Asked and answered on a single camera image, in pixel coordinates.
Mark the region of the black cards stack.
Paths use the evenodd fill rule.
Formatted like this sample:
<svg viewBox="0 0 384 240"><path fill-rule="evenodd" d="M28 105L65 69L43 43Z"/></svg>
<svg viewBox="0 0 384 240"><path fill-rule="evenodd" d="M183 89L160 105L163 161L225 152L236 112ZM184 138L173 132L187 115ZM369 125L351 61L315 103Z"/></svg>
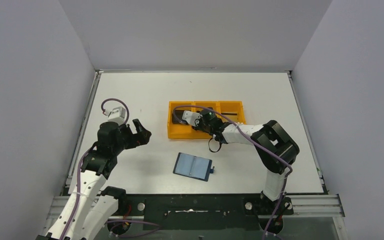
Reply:
<svg viewBox="0 0 384 240"><path fill-rule="evenodd" d="M188 123L183 119L183 114L185 110L174 110L172 113L171 123L174 125L188 125Z"/></svg>

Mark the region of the blue card holder wallet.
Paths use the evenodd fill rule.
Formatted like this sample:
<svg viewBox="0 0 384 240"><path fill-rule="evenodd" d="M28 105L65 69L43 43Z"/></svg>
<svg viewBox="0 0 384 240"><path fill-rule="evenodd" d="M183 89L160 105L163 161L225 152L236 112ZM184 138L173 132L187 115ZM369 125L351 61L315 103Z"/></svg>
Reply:
<svg viewBox="0 0 384 240"><path fill-rule="evenodd" d="M207 182L215 172L213 161L208 158L179 152L173 174Z"/></svg>

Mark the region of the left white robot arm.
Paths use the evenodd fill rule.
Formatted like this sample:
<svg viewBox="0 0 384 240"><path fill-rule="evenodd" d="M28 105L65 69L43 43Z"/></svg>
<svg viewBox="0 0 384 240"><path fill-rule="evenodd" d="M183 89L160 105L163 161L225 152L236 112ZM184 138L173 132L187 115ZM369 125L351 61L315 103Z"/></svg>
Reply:
<svg viewBox="0 0 384 240"><path fill-rule="evenodd" d="M118 155L149 143L152 133L139 119L128 123L107 121L99 126L97 140L82 156L77 167L75 190L57 220L38 240L92 240L114 213L128 207L126 190L103 187L118 163Z"/></svg>

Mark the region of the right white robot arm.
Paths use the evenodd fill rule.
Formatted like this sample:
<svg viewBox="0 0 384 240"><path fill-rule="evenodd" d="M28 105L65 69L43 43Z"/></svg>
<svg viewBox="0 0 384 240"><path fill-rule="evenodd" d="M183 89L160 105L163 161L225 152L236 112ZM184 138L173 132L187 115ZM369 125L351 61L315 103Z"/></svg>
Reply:
<svg viewBox="0 0 384 240"><path fill-rule="evenodd" d="M269 213L280 210L292 164L300 152L299 146L275 120L264 124L236 123L211 108L199 112L185 111L182 120L192 129L211 136L220 145L244 144L255 150L267 169L261 191L261 207Z"/></svg>

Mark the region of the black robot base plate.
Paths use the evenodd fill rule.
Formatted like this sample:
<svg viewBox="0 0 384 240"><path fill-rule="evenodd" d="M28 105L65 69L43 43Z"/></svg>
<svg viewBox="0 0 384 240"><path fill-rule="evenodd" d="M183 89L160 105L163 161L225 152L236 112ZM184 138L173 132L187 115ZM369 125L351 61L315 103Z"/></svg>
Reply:
<svg viewBox="0 0 384 240"><path fill-rule="evenodd" d="M280 206L260 193L226 194L128 194L118 217L138 218L139 223L111 220L106 228L112 236L134 236L134 227L145 233L160 230L267 229L278 234L283 217L294 214L290 197Z"/></svg>

